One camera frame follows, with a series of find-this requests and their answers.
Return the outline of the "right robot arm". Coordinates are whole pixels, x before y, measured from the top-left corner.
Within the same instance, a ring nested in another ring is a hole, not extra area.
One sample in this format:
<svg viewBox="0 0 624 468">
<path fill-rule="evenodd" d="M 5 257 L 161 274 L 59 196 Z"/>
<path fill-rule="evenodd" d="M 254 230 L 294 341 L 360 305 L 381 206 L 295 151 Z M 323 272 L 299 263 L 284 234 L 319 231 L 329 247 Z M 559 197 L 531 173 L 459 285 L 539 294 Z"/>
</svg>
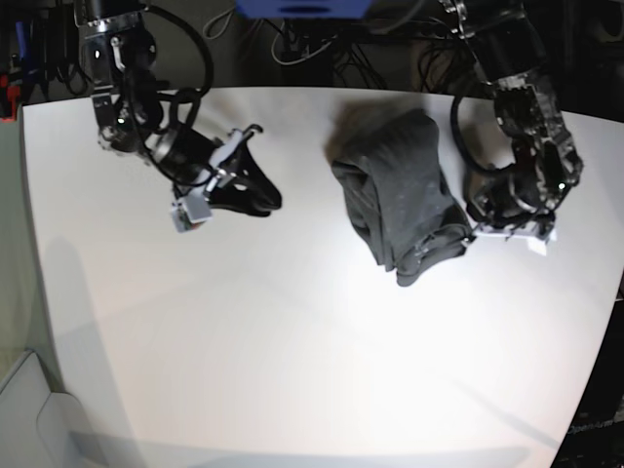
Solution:
<svg viewBox="0 0 624 468">
<path fill-rule="evenodd" d="M 200 88 L 164 93 L 152 71 L 157 46 L 146 13 L 177 26 L 197 47 L 204 64 Z M 213 210 L 268 217 L 281 209 L 281 193 L 248 147 L 262 133 L 259 125 L 234 129 L 224 140 L 193 128 L 214 81 L 212 55 L 196 30 L 140 1 L 77 1 L 74 17 L 90 54 L 98 142 L 117 155 L 137 156 L 171 183 L 180 231 L 205 223 Z"/>
</svg>

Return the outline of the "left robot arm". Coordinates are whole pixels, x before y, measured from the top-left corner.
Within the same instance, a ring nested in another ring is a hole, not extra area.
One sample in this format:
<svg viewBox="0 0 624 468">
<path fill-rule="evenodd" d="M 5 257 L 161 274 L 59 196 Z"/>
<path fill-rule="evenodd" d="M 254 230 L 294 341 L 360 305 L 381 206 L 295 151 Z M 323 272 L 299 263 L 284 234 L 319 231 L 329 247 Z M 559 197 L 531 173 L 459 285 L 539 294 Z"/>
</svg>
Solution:
<svg viewBox="0 0 624 468">
<path fill-rule="evenodd" d="M 471 53 L 482 84 L 489 86 L 499 129 L 514 161 L 483 166 L 459 127 L 463 85 L 453 98 L 449 123 L 466 166 L 485 179 L 466 212 L 476 221 L 471 239 L 522 236 L 549 241 L 556 213 L 583 172 L 548 73 L 546 52 L 521 1 L 445 1 L 456 18 L 451 36 Z"/>
</svg>

